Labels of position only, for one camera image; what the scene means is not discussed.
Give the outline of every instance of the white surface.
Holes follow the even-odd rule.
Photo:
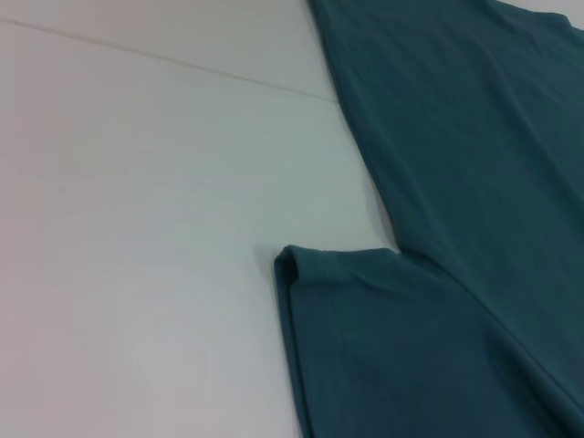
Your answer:
[[[0,16],[328,99],[298,1]],[[338,106],[6,22],[0,57],[0,436],[297,436],[270,264],[389,244]]]
[[[334,99],[300,0],[2,0],[0,16]]]

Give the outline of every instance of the garment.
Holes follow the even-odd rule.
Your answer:
[[[305,438],[584,436],[584,32],[309,2],[401,253],[276,260]]]

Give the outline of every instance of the teal shirt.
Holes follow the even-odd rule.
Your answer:
[[[584,32],[309,2],[401,254],[276,260],[305,438],[584,436]]]

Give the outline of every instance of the crease line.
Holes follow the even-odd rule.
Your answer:
[[[6,17],[2,17],[2,16],[0,16],[0,23],[6,24],[6,25],[12,25],[12,26],[19,26],[19,27],[23,27],[25,29],[36,30],[38,32],[45,32],[45,33],[48,33],[51,35],[56,35],[59,37],[74,39],[77,41],[83,41],[83,42],[90,43],[90,44],[93,44],[96,46],[113,48],[114,50],[129,52],[129,53],[133,53],[134,55],[141,55],[143,57],[158,59],[160,61],[168,62],[168,63],[174,64],[176,66],[185,67],[185,68],[192,68],[195,70],[204,71],[206,73],[211,73],[214,75],[222,76],[224,78],[241,80],[241,81],[251,83],[251,84],[262,85],[264,87],[270,87],[271,89],[279,89],[282,91],[287,91],[289,93],[298,94],[300,96],[306,96],[306,97],[309,97],[312,99],[318,99],[318,100],[322,100],[322,101],[329,102],[329,103],[339,104],[335,99],[325,98],[325,97],[319,96],[318,94],[312,94],[312,93],[308,93],[306,91],[301,91],[298,89],[291,89],[289,87],[285,87],[285,86],[281,86],[281,85],[270,84],[270,83],[264,82],[262,80],[245,78],[243,76],[238,76],[238,75],[235,75],[233,73],[228,73],[226,71],[217,70],[215,68],[203,67],[203,66],[199,66],[196,64],[191,64],[189,62],[181,61],[180,59],[168,57],[166,55],[162,55],[159,53],[150,52],[148,50],[143,50],[143,49],[135,48],[135,47],[123,46],[122,44],[114,43],[114,42],[107,41],[107,40],[100,39],[100,38],[95,38],[92,36],[84,36],[84,35],[77,34],[74,32],[58,30],[58,29],[48,27],[48,26],[25,23],[25,22],[22,22],[19,20],[15,20],[13,18],[6,18]]]

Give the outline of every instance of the teal fabric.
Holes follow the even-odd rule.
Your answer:
[[[305,438],[584,436],[584,33],[310,0],[401,249],[275,262]]]

